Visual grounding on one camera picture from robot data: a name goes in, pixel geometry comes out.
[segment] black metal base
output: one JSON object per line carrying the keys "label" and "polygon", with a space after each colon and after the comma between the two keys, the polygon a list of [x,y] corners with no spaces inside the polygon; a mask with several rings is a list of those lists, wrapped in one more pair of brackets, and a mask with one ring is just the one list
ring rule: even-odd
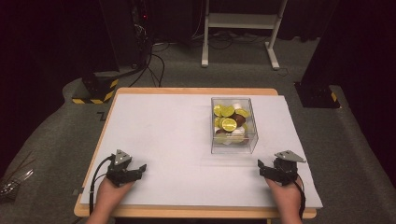
{"label": "black metal base", "polygon": [[294,83],[294,87],[300,96],[303,107],[311,108],[340,108],[340,103],[329,87],[313,87]]}
{"label": "black metal base", "polygon": [[114,93],[117,79],[97,79],[97,86],[88,90],[87,86],[81,81],[74,95],[72,96],[73,103],[75,104],[105,104],[107,103]]}

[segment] white metal stand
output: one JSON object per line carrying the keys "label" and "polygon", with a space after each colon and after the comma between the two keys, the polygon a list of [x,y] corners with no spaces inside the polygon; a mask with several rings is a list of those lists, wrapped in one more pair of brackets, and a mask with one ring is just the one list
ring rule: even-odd
{"label": "white metal stand", "polygon": [[202,67],[209,66],[208,33],[209,27],[222,28],[245,28],[245,29],[268,29],[273,30],[270,42],[265,42],[268,56],[272,67],[279,69],[274,53],[274,43],[276,35],[282,22],[283,12],[285,11],[288,0],[281,0],[279,11],[275,15],[250,15],[250,14],[231,14],[231,13],[210,13],[209,0],[206,0],[205,9],[205,33],[202,51]]}

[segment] clear container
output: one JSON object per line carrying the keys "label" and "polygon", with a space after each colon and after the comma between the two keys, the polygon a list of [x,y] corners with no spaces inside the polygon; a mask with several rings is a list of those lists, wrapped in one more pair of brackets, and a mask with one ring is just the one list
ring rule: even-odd
{"label": "clear container", "polygon": [[253,153],[259,140],[250,98],[213,97],[212,154]]}

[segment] human hand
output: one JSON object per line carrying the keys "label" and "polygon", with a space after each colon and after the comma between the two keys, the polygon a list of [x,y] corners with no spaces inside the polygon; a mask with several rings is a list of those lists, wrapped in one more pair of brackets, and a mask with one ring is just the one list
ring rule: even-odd
{"label": "human hand", "polygon": [[[282,224],[303,223],[299,215],[301,193],[297,186],[293,183],[280,186],[274,180],[268,178],[265,178],[265,181],[272,191]],[[303,182],[300,177],[297,178],[296,183],[301,187]]]}
{"label": "human hand", "polygon": [[118,188],[105,177],[99,186],[96,194],[96,204],[87,223],[107,223],[111,213],[120,204],[133,184],[134,182],[129,182]]}

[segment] gray floor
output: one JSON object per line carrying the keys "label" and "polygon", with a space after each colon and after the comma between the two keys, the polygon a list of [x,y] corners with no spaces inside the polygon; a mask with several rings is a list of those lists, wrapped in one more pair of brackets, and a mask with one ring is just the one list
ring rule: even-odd
{"label": "gray floor", "polygon": [[[301,80],[317,43],[301,43],[298,38],[277,40],[275,51],[282,67],[279,71],[272,70],[262,42],[210,49],[207,68],[201,68],[201,48],[171,45],[165,49],[166,45],[160,45],[154,51],[165,62],[163,87],[275,88],[285,95],[324,205],[316,218],[304,223],[396,223],[395,188],[369,148],[341,88],[331,86],[342,108],[303,108],[300,103],[293,83]],[[211,45],[221,48],[226,43],[211,41]],[[161,62],[152,58],[150,68],[158,76]],[[129,86],[136,78],[121,78],[118,88]],[[75,80],[64,87],[64,105],[35,130],[9,166],[11,172],[27,158],[26,162],[34,162],[16,176],[31,168],[35,173],[22,183],[14,203],[0,204],[0,223],[70,224],[78,220],[73,212],[75,189],[82,185],[104,126],[98,112],[107,113],[110,108],[110,104],[74,105],[71,96],[78,83]],[[153,87],[149,72],[135,86]],[[202,220],[136,219],[133,223],[183,222]]]}

